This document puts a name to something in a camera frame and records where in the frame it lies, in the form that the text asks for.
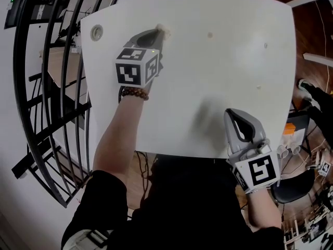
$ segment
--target white table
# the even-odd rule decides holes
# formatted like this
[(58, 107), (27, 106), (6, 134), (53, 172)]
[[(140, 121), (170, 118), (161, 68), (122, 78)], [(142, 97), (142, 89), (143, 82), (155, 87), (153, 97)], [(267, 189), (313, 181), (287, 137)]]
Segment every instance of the white table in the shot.
[[(277, 148), (288, 116), (296, 67), (291, 7), (274, 0), (131, 0), (82, 20), (95, 149), (118, 105), (113, 59), (133, 36), (166, 26), (164, 66), (138, 128), (139, 151), (227, 157), (223, 113), (258, 118)], [(103, 27), (91, 40), (91, 28)]]

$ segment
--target person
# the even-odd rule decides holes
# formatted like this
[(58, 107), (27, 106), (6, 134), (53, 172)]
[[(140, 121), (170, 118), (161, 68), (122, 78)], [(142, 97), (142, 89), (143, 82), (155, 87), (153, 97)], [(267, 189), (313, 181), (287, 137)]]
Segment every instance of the person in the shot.
[(127, 220), (126, 181), (148, 91), (125, 88), (122, 95), (62, 249), (284, 249), (281, 214), (267, 189), (247, 195), (249, 220), (258, 229), (253, 233), (235, 194), (236, 179), (220, 159), (159, 155), (148, 197)]
[(310, 94), (310, 99), (315, 100), (320, 110), (315, 106), (310, 106), (307, 109), (308, 115), (316, 125), (321, 129), (324, 138), (330, 147), (333, 147), (333, 97), (325, 93), (322, 89), (313, 86), (310, 82), (305, 79), (300, 79), (297, 82), (297, 87)]

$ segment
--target black chair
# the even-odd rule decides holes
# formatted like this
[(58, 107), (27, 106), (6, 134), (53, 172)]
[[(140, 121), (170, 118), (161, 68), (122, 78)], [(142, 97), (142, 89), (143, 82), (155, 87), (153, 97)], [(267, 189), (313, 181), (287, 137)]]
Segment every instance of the black chair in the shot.
[(308, 194), (315, 180), (314, 170), (310, 169), (296, 177), (280, 180), (271, 186), (272, 196), (281, 204), (290, 203)]

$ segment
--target orange box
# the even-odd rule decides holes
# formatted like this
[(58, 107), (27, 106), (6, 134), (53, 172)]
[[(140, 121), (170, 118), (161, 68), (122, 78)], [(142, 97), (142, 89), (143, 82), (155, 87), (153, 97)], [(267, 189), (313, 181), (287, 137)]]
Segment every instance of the orange box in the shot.
[(283, 131), (284, 135), (293, 135), (295, 133), (296, 126), (292, 123), (286, 123), (285, 130)]

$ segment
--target paper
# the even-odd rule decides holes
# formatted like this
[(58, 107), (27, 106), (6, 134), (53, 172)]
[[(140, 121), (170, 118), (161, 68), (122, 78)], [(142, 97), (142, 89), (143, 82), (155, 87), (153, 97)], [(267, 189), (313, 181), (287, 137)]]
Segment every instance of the paper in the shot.
[(302, 145), (304, 134), (305, 129), (301, 129), (296, 131), (293, 135), (282, 135), (280, 145), (283, 145), (286, 149), (290, 148), (292, 143), (295, 143), (296, 145)]

